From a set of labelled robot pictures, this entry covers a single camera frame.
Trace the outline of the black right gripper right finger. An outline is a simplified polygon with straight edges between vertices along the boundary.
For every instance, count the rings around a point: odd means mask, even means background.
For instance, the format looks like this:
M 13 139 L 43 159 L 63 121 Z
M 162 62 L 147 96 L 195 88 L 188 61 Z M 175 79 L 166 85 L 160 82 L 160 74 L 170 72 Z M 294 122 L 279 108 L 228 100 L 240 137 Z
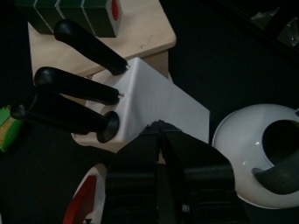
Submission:
M 160 123 L 162 152 L 180 224 L 248 224 L 232 166 L 219 151 Z

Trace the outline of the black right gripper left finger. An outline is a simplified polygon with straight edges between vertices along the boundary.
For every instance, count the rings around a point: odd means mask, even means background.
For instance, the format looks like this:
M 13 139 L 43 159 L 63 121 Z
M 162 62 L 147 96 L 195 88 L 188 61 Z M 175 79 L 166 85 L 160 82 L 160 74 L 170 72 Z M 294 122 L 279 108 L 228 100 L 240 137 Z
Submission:
M 156 224 L 159 124 L 119 150 L 107 169 L 104 224 Z

